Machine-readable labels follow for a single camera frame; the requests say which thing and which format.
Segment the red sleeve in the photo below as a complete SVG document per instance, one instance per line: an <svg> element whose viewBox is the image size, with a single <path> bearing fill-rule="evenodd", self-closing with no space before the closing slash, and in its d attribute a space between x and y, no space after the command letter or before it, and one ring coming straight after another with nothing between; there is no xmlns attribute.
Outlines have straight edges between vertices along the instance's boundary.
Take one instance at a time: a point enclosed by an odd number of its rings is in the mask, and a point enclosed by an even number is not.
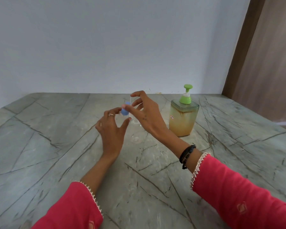
<svg viewBox="0 0 286 229"><path fill-rule="evenodd" d="M272 197L268 190L210 155L197 171L192 190L211 204L231 228L286 229L286 203Z"/></svg>
<svg viewBox="0 0 286 229"><path fill-rule="evenodd" d="M97 229L102 222L103 216L88 188L80 182L72 182L32 229Z"/></svg>

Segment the blue cap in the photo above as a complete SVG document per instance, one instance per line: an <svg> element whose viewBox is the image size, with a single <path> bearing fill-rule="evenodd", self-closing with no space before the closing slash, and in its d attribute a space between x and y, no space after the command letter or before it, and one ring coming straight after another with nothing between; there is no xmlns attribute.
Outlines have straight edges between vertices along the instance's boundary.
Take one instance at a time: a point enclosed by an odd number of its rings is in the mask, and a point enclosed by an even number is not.
<svg viewBox="0 0 286 229"><path fill-rule="evenodd" d="M125 109L123 109L123 108L122 108L121 113L122 113L122 115L123 115L123 116L127 116L127 115L129 114L129 112L128 112L128 111L126 111L126 110L125 110Z"/></svg>

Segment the table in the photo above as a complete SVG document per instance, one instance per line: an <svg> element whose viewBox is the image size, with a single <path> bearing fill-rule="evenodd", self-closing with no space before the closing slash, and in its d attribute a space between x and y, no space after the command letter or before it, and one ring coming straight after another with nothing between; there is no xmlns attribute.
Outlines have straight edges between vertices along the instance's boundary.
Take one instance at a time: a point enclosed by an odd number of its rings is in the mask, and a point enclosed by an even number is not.
<svg viewBox="0 0 286 229"><path fill-rule="evenodd" d="M175 94L151 94L168 124ZM221 95L200 105L190 136L256 185L286 202L286 130ZM0 228L29 228L99 159L95 123L129 94L34 93L0 109ZM147 132L129 137L97 193L102 228L228 228L190 190L191 173Z"/></svg>

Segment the hand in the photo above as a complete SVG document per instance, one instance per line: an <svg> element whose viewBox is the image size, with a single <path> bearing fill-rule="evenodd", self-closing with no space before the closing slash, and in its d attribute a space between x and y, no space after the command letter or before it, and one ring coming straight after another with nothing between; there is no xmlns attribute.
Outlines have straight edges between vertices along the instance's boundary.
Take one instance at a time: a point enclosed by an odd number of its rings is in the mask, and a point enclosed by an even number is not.
<svg viewBox="0 0 286 229"><path fill-rule="evenodd" d="M95 128L100 133L103 140L103 155L102 157L113 159L118 157L123 146L124 136L127 126L131 118L124 120L122 126L118 128L114 119L115 115L122 108L114 108L104 112L104 116L96 123Z"/></svg>
<svg viewBox="0 0 286 229"><path fill-rule="evenodd" d="M159 140L159 137L168 128L161 116L158 104L151 100L144 91L134 92L130 96L139 96L140 98L135 100L132 105L123 104L122 108L133 114L143 128Z"/></svg>

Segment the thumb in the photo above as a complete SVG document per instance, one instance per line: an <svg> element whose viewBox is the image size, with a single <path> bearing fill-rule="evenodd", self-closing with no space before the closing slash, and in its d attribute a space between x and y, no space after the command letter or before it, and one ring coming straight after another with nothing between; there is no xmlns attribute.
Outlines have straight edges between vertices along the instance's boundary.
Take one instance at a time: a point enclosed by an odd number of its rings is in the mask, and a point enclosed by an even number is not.
<svg viewBox="0 0 286 229"><path fill-rule="evenodd" d="M131 120L131 117L128 117L126 120L124 120L123 124L121 125L120 129L122 130L123 134L125 134L130 120Z"/></svg>
<svg viewBox="0 0 286 229"><path fill-rule="evenodd" d="M135 118L139 119L140 110L137 110L128 104L122 104L122 108L133 114Z"/></svg>

